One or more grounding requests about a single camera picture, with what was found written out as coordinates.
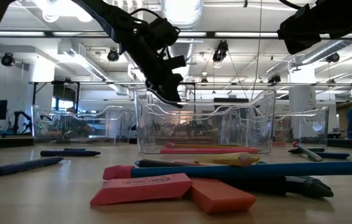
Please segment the table surface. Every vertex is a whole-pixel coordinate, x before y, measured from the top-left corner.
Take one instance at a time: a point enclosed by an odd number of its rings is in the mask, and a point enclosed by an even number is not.
[[[0,165],[38,159],[41,150],[63,148],[0,149]],[[314,199],[296,194],[281,197],[252,192],[257,202],[248,212],[207,215],[186,198],[90,207],[90,200],[103,184],[104,168],[131,165],[141,156],[136,146],[89,146],[88,149],[100,151],[101,155],[70,157],[54,166],[0,177],[0,223],[352,223],[352,176],[319,177],[332,188],[333,198]],[[304,156],[289,154],[288,149],[276,148],[271,154],[261,155],[262,160],[267,163],[308,161]],[[331,148],[330,151],[350,152],[352,160],[352,149]],[[145,157],[165,161],[186,158],[183,155]]]

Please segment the ceiling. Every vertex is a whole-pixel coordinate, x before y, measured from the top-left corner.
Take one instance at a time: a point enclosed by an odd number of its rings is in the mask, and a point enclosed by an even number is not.
[[[188,0],[178,0],[181,4]],[[128,1],[106,1],[110,4],[124,4],[123,9],[127,9]],[[249,7],[241,7],[242,1],[204,0],[203,14],[199,30],[204,31],[240,31],[240,32],[275,32],[280,23],[286,20],[295,11],[260,9],[261,1],[249,0]],[[315,0],[293,0],[295,4],[313,4]],[[160,1],[143,0],[144,7],[150,9],[160,9]],[[278,0],[263,0],[263,6],[281,7],[287,9]],[[143,19],[152,21],[153,17],[144,13]],[[18,1],[8,8],[0,25],[0,30],[102,30],[96,21],[80,22],[76,17],[60,17],[56,22],[45,22],[42,11],[36,4],[29,1]],[[0,38],[0,45],[31,45],[41,51],[50,54],[59,61],[61,55],[57,55],[57,46],[61,39],[23,39],[23,38]],[[127,66],[129,62],[122,58],[118,62],[109,62],[106,54],[112,48],[117,48],[117,44],[111,39],[73,39],[76,43],[81,43],[87,49],[87,57],[94,62],[102,71],[107,72],[114,81],[130,81],[127,76]],[[238,77],[244,82],[258,82],[262,74],[268,69],[277,65],[280,60],[290,56],[281,40],[240,40],[229,39],[229,55],[223,61],[220,68],[213,68],[211,55],[218,45],[218,39],[202,39],[195,44],[193,59],[189,74],[185,77],[186,82],[200,82],[202,72],[207,72],[209,82],[237,82]],[[313,49],[326,44],[327,41],[316,44],[300,54],[305,54]],[[341,60],[352,57],[352,45],[338,52]],[[69,62],[63,63],[73,71],[72,74],[64,69],[56,69],[56,77],[71,77],[79,81],[97,81],[83,67]],[[316,80],[324,81],[332,76],[352,71],[352,60],[328,70],[326,62],[317,62]],[[287,82],[287,74],[281,73],[283,82]],[[352,83],[352,76],[339,80],[339,82]]]

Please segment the transparent plastic container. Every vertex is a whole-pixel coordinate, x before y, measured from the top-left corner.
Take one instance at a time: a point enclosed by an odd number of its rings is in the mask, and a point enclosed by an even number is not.
[[[36,143],[118,144],[129,142],[134,112],[107,106],[96,114],[74,114],[32,106],[32,134]]]
[[[292,147],[298,142],[306,147],[326,147],[329,107],[300,113],[277,114],[274,118],[273,147]]]
[[[237,144],[270,152],[276,93],[249,103],[171,103],[151,91],[134,90],[139,153],[155,154],[176,144]]]

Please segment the wooden table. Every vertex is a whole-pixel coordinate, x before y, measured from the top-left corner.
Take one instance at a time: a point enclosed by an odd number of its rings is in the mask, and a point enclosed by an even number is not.
[[[63,147],[0,149],[0,165],[38,159],[39,152],[44,149]],[[90,207],[90,200],[103,184],[104,168],[117,164],[131,165],[138,155],[135,146],[89,149],[102,154],[67,158],[59,165],[0,177],[0,223],[352,223],[352,176],[320,177],[333,189],[334,198],[253,193],[257,202],[249,212],[207,215],[188,199]],[[272,154],[263,155],[262,160],[269,163],[308,161],[288,154],[286,150],[274,149]],[[332,151],[351,152],[352,160],[352,150]],[[166,160],[184,157],[150,156]]]

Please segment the table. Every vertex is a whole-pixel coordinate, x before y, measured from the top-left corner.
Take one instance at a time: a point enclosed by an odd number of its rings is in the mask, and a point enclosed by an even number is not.
[[[0,149],[0,164],[38,159],[41,150],[62,146],[31,146]],[[334,191],[334,198],[313,199],[252,193],[257,202],[249,212],[207,215],[188,199],[122,203],[90,207],[103,184],[103,170],[118,164],[131,165],[138,158],[136,146],[88,147],[96,157],[67,158],[61,164],[0,177],[0,223],[352,223],[352,176],[320,179]],[[276,148],[262,160],[268,163],[307,162],[300,155]],[[331,149],[333,152],[352,150]],[[151,155],[151,159],[182,159],[183,155]]]

